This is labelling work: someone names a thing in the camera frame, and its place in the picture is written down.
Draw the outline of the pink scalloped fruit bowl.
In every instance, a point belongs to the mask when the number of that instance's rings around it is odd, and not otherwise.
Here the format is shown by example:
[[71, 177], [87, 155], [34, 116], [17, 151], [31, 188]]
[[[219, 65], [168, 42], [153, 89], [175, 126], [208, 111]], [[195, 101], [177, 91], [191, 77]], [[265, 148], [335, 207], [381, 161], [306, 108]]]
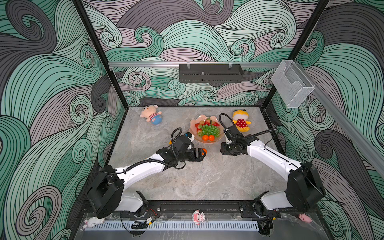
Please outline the pink scalloped fruit bowl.
[[195, 140], [204, 144], [219, 142], [224, 137], [224, 128], [215, 116], [200, 115], [190, 121], [189, 132], [195, 136]]

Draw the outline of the green grape bunch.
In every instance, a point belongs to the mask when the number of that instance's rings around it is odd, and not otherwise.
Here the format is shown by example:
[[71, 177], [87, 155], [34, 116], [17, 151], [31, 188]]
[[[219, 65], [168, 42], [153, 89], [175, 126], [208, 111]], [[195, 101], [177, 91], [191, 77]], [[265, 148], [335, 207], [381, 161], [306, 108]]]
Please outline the green grape bunch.
[[199, 137], [203, 137], [203, 135], [214, 135], [215, 138], [219, 137], [221, 134], [221, 130], [219, 127], [215, 127], [213, 125], [202, 125], [203, 134], [198, 135]]

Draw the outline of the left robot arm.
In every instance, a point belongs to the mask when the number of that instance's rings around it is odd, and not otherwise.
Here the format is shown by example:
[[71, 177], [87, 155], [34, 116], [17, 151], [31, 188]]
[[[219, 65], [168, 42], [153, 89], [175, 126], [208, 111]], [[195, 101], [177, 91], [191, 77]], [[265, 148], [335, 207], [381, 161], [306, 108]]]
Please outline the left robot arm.
[[203, 161], [207, 150], [195, 148], [193, 140], [192, 135], [185, 134], [172, 140], [170, 148], [159, 149], [145, 160], [117, 169], [108, 165], [99, 171], [87, 189], [87, 199], [96, 217], [103, 219], [115, 211], [142, 216], [147, 210], [147, 200], [141, 192], [128, 193], [127, 189], [169, 168], [179, 170], [179, 163]]

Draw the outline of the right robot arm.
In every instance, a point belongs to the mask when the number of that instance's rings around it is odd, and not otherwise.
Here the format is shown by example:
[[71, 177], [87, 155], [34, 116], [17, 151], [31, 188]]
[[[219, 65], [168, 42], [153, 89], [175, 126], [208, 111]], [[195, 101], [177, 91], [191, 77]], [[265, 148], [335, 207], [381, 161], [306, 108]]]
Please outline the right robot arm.
[[293, 209], [306, 213], [326, 196], [321, 177], [312, 163], [300, 163], [269, 148], [259, 140], [261, 133], [243, 136], [235, 127], [224, 130], [226, 142], [222, 143], [224, 156], [248, 155], [280, 175], [287, 183], [283, 191], [265, 192], [255, 198], [257, 215], [266, 216], [279, 209]]

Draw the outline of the yellow chick plush toy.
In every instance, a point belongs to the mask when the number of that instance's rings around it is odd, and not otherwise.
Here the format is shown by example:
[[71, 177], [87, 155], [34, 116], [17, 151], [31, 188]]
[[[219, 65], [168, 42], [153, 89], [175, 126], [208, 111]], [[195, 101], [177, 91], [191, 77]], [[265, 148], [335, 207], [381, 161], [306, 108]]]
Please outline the yellow chick plush toy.
[[246, 110], [234, 110], [232, 121], [235, 124], [236, 128], [240, 132], [248, 132], [250, 130], [249, 125], [251, 124], [250, 121], [248, 121], [249, 114]]

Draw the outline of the pink pig plush toy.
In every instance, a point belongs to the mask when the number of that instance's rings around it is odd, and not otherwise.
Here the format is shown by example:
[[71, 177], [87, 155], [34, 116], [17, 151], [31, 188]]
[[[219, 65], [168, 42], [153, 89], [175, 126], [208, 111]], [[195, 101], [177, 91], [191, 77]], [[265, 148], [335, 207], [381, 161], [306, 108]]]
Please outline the pink pig plush toy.
[[143, 107], [140, 117], [145, 118], [147, 122], [150, 122], [153, 125], [158, 125], [163, 120], [162, 112], [158, 112], [158, 105], [148, 105]]

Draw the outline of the pink octopus figurine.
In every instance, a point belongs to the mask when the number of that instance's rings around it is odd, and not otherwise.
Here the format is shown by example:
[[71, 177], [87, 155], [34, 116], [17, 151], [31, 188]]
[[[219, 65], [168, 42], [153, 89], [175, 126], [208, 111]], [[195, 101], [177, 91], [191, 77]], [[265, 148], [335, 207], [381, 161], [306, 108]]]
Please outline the pink octopus figurine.
[[204, 223], [206, 221], [206, 216], [204, 212], [200, 212], [199, 210], [196, 210], [193, 212], [193, 223], [197, 226]]

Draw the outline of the pink pig toy small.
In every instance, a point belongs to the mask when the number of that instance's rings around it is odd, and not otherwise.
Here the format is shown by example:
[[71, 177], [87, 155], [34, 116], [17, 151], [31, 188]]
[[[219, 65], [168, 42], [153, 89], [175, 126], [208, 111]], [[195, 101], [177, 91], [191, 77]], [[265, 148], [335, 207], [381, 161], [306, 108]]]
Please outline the pink pig toy small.
[[298, 218], [302, 221], [302, 222], [305, 222], [305, 223], [308, 223], [310, 224], [313, 220], [307, 216], [306, 214], [299, 214]]

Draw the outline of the white mouse toy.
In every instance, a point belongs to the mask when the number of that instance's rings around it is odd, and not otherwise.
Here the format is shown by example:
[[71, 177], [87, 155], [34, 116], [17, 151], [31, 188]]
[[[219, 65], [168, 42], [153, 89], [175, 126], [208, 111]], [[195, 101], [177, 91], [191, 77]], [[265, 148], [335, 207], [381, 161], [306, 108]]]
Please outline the white mouse toy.
[[103, 224], [105, 218], [99, 219], [97, 217], [92, 217], [84, 220], [83, 229], [94, 228], [96, 225]]

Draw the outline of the black wall tray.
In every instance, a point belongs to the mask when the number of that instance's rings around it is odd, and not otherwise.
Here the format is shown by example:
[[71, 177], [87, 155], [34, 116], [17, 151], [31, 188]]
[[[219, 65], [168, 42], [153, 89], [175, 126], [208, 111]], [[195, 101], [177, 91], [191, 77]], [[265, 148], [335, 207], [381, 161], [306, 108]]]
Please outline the black wall tray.
[[219, 87], [224, 83], [240, 83], [244, 72], [241, 65], [234, 64], [180, 64], [181, 83], [208, 83]]

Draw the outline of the clear plastic wall bin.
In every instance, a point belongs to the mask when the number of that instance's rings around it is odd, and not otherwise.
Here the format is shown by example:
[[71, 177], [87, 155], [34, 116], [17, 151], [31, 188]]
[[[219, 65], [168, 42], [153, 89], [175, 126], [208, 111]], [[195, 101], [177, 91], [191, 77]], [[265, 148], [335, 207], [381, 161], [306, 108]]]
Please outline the clear plastic wall bin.
[[293, 60], [282, 61], [271, 80], [289, 109], [298, 108], [315, 89], [305, 69]]

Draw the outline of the aluminium rail back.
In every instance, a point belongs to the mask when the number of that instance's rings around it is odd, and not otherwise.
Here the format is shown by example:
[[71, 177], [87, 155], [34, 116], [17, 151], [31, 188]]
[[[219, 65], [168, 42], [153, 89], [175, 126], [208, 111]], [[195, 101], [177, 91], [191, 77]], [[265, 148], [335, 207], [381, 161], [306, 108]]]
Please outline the aluminium rail back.
[[241, 65], [244, 68], [277, 68], [280, 62], [263, 63], [263, 62], [108, 62], [110, 68], [177, 68], [179, 65]]

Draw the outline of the aluminium rail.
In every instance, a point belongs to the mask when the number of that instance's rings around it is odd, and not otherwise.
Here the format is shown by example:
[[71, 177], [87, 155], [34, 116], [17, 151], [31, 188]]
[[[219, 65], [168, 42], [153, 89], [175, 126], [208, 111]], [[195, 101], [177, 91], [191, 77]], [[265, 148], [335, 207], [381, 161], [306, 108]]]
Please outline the aluminium rail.
[[355, 146], [381, 175], [384, 175], [384, 140], [371, 127], [382, 112], [383, 93], [369, 94], [353, 87], [349, 80], [337, 78], [318, 67], [304, 69], [297, 63], [299, 76], [314, 88], [312, 93], [332, 118], [345, 130]]
[[177, 68], [179, 65], [241, 65], [244, 68], [277, 68], [280, 62], [263, 63], [263, 62], [108, 62], [110, 68]]

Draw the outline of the aluminium rail right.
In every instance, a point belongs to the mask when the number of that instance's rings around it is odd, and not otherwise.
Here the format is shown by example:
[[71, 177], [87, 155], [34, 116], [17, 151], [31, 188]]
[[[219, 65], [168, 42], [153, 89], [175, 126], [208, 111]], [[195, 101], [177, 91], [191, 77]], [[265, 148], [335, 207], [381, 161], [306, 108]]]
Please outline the aluminium rail right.
[[382, 112], [383, 93], [369, 94], [353, 87], [349, 80], [337, 78], [318, 67], [304, 69], [297, 63], [299, 76], [314, 88], [312, 93], [332, 118], [345, 130], [355, 146], [381, 175], [384, 175], [384, 140], [371, 127]]

